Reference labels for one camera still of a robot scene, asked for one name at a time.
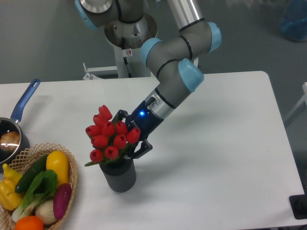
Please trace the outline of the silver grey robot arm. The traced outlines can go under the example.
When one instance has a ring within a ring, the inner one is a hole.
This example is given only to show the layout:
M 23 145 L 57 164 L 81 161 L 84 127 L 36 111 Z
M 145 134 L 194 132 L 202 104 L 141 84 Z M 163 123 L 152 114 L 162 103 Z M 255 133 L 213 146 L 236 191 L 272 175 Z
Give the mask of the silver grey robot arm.
M 75 6 L 90 28 L 105 28 L 108 41 L 121 50 L 140 50 L 140 59 L 159 85 L 131 113 L 120 110 L 128 129 L 141 131 L 126 155 L 137 159 L 152 149 L 147 138 L 196 88 L 204 75 L 193 61 L 222 41 L 215 23 L 205 21 L 195 0 L 170 0 L 180 35 L 168 42 L 156 37 L 155 20 L 141 0 L 77 0 Z

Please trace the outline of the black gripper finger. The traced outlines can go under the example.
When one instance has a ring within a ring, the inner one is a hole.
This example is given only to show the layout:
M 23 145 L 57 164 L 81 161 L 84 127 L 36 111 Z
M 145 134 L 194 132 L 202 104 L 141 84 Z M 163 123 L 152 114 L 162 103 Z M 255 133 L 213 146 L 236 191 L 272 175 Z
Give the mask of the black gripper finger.
M 153 146 L 149 143 L 147 139 L 142 140 L 140 148 L 136 150 L 138 144 L 139 143 L 137 142 L 136 144 L 132 144 L 128 147 L 124 155 L 125 159 L 139 159 L 153 149 Z
M 122 121 L 128 116 L 128 112 L 125 110 L 118 110 L 114 118 L 112 119 L 113 124 L 116 124 L 118 121 Z

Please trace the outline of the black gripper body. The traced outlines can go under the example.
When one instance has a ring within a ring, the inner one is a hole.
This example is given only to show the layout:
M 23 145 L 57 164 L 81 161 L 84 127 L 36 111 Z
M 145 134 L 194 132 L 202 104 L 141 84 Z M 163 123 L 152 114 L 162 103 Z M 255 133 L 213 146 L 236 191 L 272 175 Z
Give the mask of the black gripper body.
M 137 143 L 148 138 L 163 121 L 164 119 L 156 115 L 149 107 L 154 103 L 154 100 L 142 101 L 140 105 L 125 118 L 125 125 L 128 132 L 132 131 L 134 128 L 139 130 L 139 138 L 136 140 L 133 134 L 133 143 Z

